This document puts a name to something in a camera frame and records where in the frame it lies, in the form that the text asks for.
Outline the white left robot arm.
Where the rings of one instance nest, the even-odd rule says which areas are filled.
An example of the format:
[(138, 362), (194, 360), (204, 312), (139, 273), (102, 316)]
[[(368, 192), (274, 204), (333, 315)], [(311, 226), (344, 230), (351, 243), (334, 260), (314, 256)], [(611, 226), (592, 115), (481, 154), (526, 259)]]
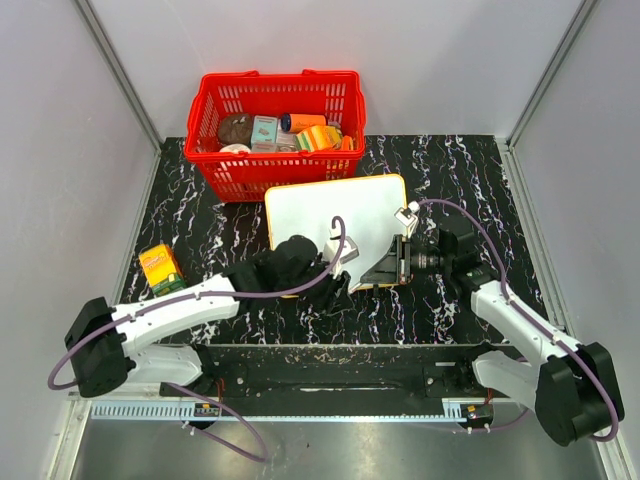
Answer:
[(349, 237), (330, 238), (322, 251), (294, 235), (275, 250), (260, 252), (210, 279), (149, 301), (108, 305), (87, 301), (68, 330), (62, 359), (83, 398), (109, 394), (125, 384), (176, 383), (195, 395), (211, 392), (215, 369), (194, 347), (171, 349), (162, 339), (201, 324), (232, 319), (256, 300), (287, 295), (309, 298), (329, 310), (346, 293), (344, 263), (358, 249)]

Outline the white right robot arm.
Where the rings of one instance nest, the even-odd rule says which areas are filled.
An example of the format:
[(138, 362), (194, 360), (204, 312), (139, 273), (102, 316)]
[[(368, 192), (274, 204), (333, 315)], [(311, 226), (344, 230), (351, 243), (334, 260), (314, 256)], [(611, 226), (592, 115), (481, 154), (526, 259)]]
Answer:
[(361, 276), (365, 284), (406, 284), (439, 274), (447, 291), (501, 333), (519, 353), (512, 359), (483, 343), (467, 350), (448, 380), (465, 395), (497, 391), (533, 412), (544, 432), (567, 446), (581, 438), (612, 440), (624, 418), (609, 352), (585, 345), (519, 303), (503, 278), (482, 261), (468, 227), (442, 227), (434, 246), (394, 236), (385, 255)]

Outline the yellow framed whiteboard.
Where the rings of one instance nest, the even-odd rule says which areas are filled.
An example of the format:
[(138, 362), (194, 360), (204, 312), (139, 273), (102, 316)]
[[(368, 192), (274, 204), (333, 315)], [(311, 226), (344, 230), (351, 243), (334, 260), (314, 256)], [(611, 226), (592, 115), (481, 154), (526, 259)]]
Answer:
[(272, 248), (302, 235), (322, 251), (333, 217), (343, 219), (346, 235), (359, 252), (345, 265), (351, 293), (370, 287), (361, 276), (382, 259), (395, 235), (407, 233), (395, 217), (398, 209), (407, 206), (405, 181), (398, 174), (273, 187), (264, 202)]

